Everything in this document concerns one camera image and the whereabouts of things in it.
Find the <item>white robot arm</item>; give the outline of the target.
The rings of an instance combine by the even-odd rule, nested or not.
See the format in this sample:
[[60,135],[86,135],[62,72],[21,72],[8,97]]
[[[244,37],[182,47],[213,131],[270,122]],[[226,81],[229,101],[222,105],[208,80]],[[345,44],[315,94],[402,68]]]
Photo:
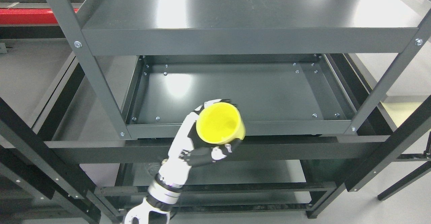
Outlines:
[[141,204],[126,214],[124,224],[168,224],[171,210],[177,204],[182,185],[165,183],[155,178]]

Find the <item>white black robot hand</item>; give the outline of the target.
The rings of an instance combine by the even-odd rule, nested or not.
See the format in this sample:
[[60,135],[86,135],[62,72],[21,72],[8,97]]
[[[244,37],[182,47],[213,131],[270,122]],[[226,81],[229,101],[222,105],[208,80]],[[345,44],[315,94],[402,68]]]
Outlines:
[[199,113],[217,102],[232,104],[229,99],[214,99],[204,102],[186,115],[171,143],[167,161],[160,167],[155,178],[165,183],[184,185],[191,168],[224,160],[243,142],[236,139],[224,145],[214,145],[204,142],[197,135],[196,121]]

